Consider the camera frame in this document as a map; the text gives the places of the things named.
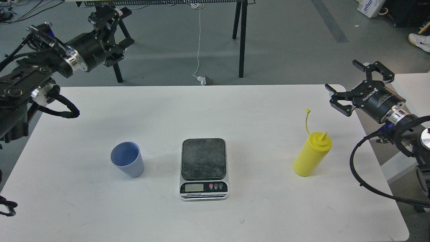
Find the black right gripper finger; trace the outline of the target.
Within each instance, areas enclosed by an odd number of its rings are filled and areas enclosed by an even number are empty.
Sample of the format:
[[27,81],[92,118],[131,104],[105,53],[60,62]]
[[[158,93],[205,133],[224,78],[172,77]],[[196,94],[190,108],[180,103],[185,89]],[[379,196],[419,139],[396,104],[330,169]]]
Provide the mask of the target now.
[[365,65],[360,63],[358,60],[353,60],[353,65],[366,74],[366,81],[368,83],[370,81],[373,81],[373,72],[378,72],[382,76],[382,82],[384,84],[388,84],[394,81],[395,74],[379,61],[376,61],[373,64],[368,63],[367,65]]
[[349,101],[353,103],[353,98],[357,97],[357,92],[355,90],[352,91],[346,91],[346,92],[337,92],[332,86],[329,84],[325,84],[325,88],[327,91],[329,91],[330,94],[330,105],[342,113],[343,115],[350,117],[352,115],[353,110],[355,109],[355,105],[349,104],[349,105],[343,105],[339,103],[340,100],[343,101]]

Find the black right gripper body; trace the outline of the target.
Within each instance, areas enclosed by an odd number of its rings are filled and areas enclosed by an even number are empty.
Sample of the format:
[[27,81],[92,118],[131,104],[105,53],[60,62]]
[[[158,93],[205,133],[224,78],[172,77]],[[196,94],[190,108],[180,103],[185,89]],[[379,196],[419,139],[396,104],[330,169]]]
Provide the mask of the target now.
[[382,81],[375,81],[373,84],[363,81],[352,92],[357,95],[353,97],[353,105],[378,123],[388,120],[393,106],[405,103],[404,98],[387,88]]

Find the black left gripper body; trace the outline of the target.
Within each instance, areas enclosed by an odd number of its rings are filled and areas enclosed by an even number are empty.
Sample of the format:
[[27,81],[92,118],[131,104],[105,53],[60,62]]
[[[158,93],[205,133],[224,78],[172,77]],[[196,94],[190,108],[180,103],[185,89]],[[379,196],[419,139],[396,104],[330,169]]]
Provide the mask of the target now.
[[[66,43],[64,60],[72,71],[83,70],[90,72],[106,60],[104,38],[107,31],[82,33]],[[115,73],[120,73],[119,64],[111,66]]]

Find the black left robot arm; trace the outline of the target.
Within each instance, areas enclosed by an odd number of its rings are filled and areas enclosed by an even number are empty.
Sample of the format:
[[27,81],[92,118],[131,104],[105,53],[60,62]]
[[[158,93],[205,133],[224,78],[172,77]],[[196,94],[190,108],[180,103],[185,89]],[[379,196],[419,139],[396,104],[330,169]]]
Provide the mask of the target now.
[[113,67],[117,82],[122,83],[118,63],[135,42],[123,22],[131,14],[126,7],[97,7],[88,17],[94,29],[67,42],[55,37],[50,23],[30,26],[29,34],[1,62],[1,70],[12,61],[17,63],[1,77],[1,141],[28,136],[29,122],[37,111],[67,119],[79,116],[77,107],[60,94],[52,79],[55,73],[69,78],[76,70],[90,72],[102,64]]

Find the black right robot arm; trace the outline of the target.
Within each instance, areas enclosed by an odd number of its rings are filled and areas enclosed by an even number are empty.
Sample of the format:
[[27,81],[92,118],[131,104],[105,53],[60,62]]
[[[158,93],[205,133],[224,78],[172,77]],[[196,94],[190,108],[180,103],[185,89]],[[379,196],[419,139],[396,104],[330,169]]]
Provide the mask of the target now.
[[393,144],[405,156],[417,162],[417,177],[422,190],[429,196],[429,116],[418,117],[405,110],[405,99],[389,89],[386,84],[394,81],[395,74],[381,62],[362,64],[353,60],[353,65],[366,74],[351,91],[338,92],[329,84],[325,88],[330,92],[330,105],[349,117],[355,109],[361,109],[381,127],[365,136],[355,145],[349,158],[350,170],[361,187],[389,198],[396,202],[412,205],[415,210],[429,208],[429,202],[401,198],[386,194],[367,184],[354,166],[354,156],[364,142],[374,139],[380,144]]

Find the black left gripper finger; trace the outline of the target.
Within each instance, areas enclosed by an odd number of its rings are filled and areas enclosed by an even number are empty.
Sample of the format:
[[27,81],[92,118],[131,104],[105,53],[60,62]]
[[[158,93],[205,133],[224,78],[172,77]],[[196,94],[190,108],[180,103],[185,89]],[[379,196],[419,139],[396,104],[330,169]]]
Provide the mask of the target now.
[[126,7],[121,9],[113,7],[100,7],[91,12],[88,21],[93,25],[94,32],[113,31],[120,26],[123,33],[127,32],[123,19],[130,16],[132,11]]
[[[118,28],[122,31],[124,39],[116,43],[114,34]],[[135,40],[131,38],[124,23],[118,23],[116,26],[112,26],[111,29],[108,29],[107,33],[108,36],[104,38],[104,51],[106,56],[104,65],[106,67],[111,67],[123,60],[126,49],[134,44]]]

